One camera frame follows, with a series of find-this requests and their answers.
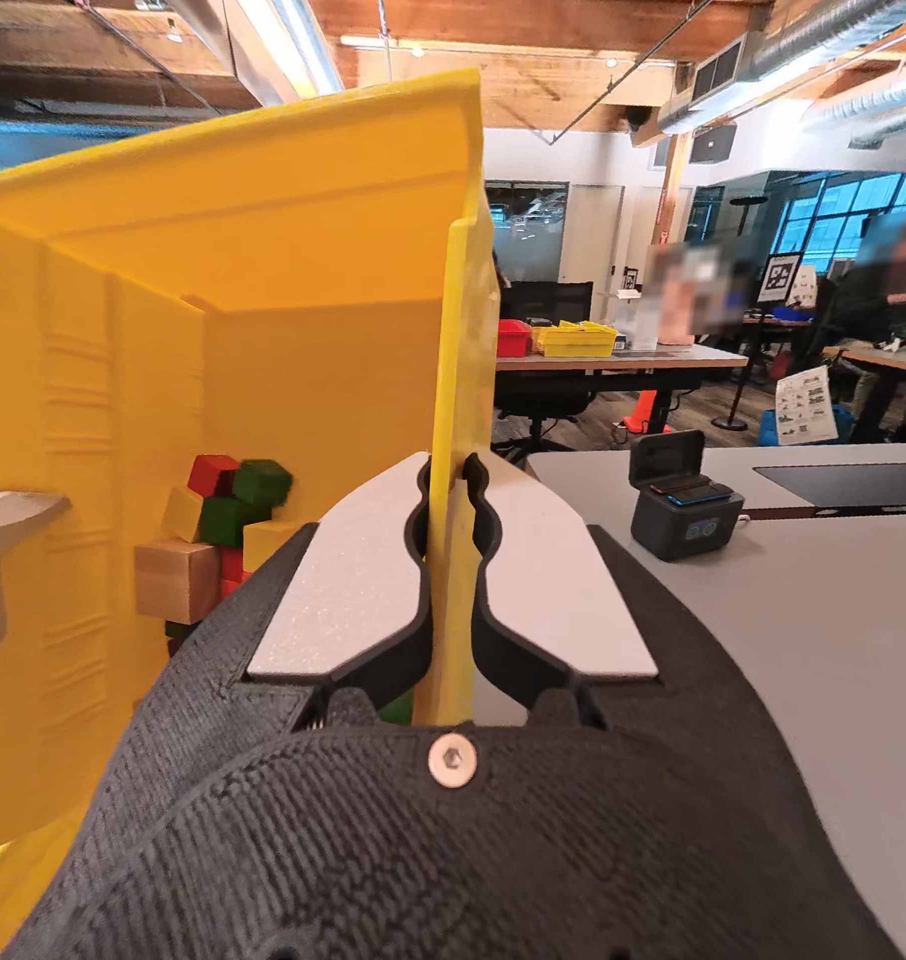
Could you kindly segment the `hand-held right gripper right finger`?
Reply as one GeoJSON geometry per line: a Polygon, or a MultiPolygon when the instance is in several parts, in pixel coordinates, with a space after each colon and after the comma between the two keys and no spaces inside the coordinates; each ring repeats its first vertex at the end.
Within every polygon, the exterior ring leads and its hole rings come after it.
{"type": "Polygon", "coordinates": [[[525,709],[548,690],[652,682],[658,669],[581,516],[492,452],[462,476],[480,554],[471,650],[483,677],[525,709]]]}

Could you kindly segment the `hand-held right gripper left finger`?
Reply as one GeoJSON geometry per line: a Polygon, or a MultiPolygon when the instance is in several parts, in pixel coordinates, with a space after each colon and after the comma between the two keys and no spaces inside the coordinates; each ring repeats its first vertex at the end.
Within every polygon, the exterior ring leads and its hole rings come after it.
{"type": "Polygon", "coordinates": [[[432,458],[416,452],[315,525],[246,668],[254,682],[363,690],[383,708],[433,657],[427,552],[432,458]]]}

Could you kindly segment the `pile of coloured wooden cubes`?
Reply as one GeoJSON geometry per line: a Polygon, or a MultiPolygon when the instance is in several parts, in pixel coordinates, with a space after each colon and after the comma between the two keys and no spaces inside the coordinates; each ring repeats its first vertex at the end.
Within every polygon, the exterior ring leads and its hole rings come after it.
{"type": "MultiPolygon", "coordinates": [[[[136,611],[164,621],[171,657],[267,561],[294,547],[289,580],[253,632],[254,648],[242,670],[253,682],[246,668],[322,520],[297,527],[275,518],[291,487],[291,473],[276,461],[199,455],[188,484],[171,489],[162,520],[169,536],[135,546],[133,559],[136,611]]],[[[411,708],[412,689],[379,710],[388,722],[409,723],[411,708]]]]}

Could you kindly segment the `yellow plastic box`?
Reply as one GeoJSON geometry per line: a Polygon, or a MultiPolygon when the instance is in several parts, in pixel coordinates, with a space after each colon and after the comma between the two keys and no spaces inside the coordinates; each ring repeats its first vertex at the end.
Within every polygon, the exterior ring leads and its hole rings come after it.
{"type": "Polygon", "coordinates": [[[72,506],[0,548],[0,953],[167,663],[136,546],[195,457],[292,475],[295,531],[488,439],[477,69],[0,173],[0,493],[72,506]]]}

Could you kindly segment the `blue storage box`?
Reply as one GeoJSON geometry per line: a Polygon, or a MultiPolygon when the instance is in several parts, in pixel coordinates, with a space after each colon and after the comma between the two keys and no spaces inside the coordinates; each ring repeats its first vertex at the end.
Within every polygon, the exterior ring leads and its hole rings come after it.
{"type": "MultiPolygon", "coordinates": [[[[853,414],[848,412],[840,404],[832,406],[834,422],[837,430],[837,436],[833,438],[801,438],[796,443],[789,443],[790,447],[816,447],[844,445],[849,442],[849,435],[855,426],[856,419],[853,414]]],[[[778,448],[780,446],[779,434],[777,431],[777,419],[775,411],[768,409],[761,415],[759,421],[759,431],[756,439],[756,446],[759,448],[778,448]]]]}

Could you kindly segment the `black charging case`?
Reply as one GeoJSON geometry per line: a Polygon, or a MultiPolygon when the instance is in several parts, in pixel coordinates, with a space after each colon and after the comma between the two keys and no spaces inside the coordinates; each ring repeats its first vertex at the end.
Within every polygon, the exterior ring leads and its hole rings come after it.
{"type": "Polygon", "coordinates": [[[744,509],[742,494],[702,473],[704,450],[703,433],[686,430],[646,434],[629,451],[630,534],[664,562],[723,548],[744,509]]]}

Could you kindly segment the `black office chair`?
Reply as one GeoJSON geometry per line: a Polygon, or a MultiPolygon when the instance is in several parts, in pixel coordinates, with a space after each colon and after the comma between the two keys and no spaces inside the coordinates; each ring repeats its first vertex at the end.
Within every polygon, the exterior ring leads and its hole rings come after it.
{"type": "MultiPolygon", "coordinates": [[[[556,326],[561,321],[581,323],[589,320],[593,283],[522,281],[500,292],[500,319],[517,319],[532,328],[556,326]]],[[[569,374],[557,372],[523,375],[517,370],[498,370],[495,377],[494,404],[500,419],[520,417],[529,420],[529,434],[522,438],[499,440],[491,449],[518,463],[531,452],[567,451],[567,447],[545,439],[546,421],[573,421],[595,398],[589,391],[545,389],[549,380],[568,385],[584,378],[583,370],[569,374]]]]}

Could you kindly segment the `orange traffic cone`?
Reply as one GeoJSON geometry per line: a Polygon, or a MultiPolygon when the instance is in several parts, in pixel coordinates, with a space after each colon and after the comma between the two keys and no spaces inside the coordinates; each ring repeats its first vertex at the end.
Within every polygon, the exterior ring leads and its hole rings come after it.
{"type": "Polygon", "coordinates": [[[673,406],[672,390],[643,390],[630,414],[622,420],[627,433],[634,436],[670,433],[668,416],[673,406]]]}

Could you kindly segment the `long wooden work table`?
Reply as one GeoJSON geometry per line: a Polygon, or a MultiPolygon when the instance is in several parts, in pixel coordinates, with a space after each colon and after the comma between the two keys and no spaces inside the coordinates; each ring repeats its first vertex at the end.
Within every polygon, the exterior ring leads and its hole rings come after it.
{"type": "Polygon", "coordinates": [[[603,394],[668,390],[673,391],[674,402],[674,395],[698,390],[711,371],[729,372],[746,365],[747,358],[741,354],[692,344],[648,351],[615,351],[607,359],[554,359],[534,353],[523,358],[498,359],[496,373],[518,371],[524,376],[543,376],[584,371],[584,378],[575,378],[568,385],[549,380],[544,388],[562,392],[582,389],[595,395],[593,401],[603,394]]]}

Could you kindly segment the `printed paper sheet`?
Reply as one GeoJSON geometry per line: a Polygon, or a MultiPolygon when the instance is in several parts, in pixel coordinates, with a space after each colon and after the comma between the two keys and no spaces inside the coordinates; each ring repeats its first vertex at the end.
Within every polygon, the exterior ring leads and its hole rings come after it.
{"type": "Polygon", "coordinates": [[[778,445],[831,443],[839,438],[828,367],[819,365],[779,379],[774,392],[778,445]]]}

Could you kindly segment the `black desk mat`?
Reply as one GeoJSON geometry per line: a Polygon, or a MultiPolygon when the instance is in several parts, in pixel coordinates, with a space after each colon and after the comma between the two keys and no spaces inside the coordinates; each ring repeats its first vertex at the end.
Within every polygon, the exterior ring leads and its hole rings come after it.
{"type": "Polygon", "coordinates": [[[906,462],[775,465],[754,471],[819,513],[906,512],[906,462]]]}

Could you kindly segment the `tag sign on stand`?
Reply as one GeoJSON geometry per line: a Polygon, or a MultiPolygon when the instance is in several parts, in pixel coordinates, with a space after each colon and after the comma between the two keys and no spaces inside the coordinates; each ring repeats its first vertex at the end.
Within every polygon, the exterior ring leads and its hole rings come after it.
{"type": "Polygon", "coordinates": [[[755,297],[754,310],[758,311],[758,315],[755,318],[755,323],[751,322],[749,324],[753,332],[749,342],[747,365],[739,376],[728,412],[723,416],[720,415],[712,419],[712,426],[733,433],[747,431],[747,423],[737,417],[737,412],[743,392],[761,354],[766,316],[771,314],[776,306],[781,306],[788,298],[801,257],[800,253],[771,254],[768,257],[755,297]]]}

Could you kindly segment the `black wall speaker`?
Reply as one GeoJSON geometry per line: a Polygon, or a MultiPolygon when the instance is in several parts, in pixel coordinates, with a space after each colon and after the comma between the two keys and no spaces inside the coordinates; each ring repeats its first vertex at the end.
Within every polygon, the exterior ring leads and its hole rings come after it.
{"type": "Polygon", "coordinates": [[[695,133],[688,162],[699,165],[727,162],[732,152],[736,132],[736,123],[727,123],[710,126],[695,133]]]}

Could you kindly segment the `duct vent grille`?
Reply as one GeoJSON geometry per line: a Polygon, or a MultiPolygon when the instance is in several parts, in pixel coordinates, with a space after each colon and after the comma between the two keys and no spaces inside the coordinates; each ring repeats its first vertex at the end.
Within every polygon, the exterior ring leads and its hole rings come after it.
{"type": "Polygon", "coordinates": [[[697,66],[690,97],[691,108],[698,108],[699,103],[725,90],[735,81],[752,39],[752,32],[747,31],[697,66]]]}

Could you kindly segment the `silver ventilation duct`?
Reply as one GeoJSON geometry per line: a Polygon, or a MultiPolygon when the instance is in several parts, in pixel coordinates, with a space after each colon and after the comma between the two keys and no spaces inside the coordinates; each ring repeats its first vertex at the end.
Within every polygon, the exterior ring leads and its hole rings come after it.
{"type": "Polygon", "coordinates": [[[667,137],[686,134],[905,23],[906,1],[830,1],[810,7],[775,33],[750,30],[752,41],[735,81],[691,108],[693,77],[687,90],[663,104],[656,126],[667,137]]]}

